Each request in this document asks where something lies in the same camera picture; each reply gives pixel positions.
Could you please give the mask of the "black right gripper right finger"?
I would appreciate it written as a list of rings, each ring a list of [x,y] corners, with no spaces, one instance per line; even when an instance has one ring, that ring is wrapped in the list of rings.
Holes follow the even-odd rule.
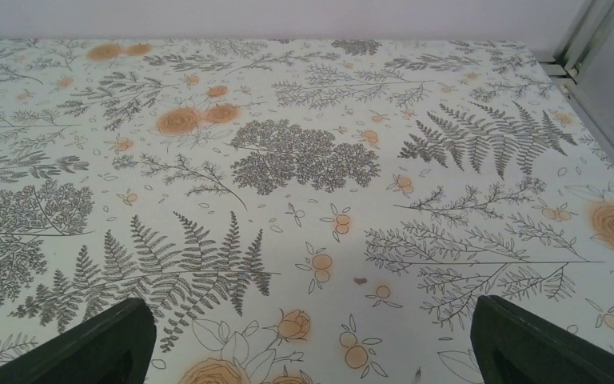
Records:
[[[485,383],[614,383],[614,354],[496,295],[477,299],[470,340]]]

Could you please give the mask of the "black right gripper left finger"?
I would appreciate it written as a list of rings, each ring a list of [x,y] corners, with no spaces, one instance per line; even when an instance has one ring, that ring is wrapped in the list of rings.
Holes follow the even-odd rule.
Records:
[[[146,302],[128,298],[0,366],[0,383],[143,383],[156,333]]]

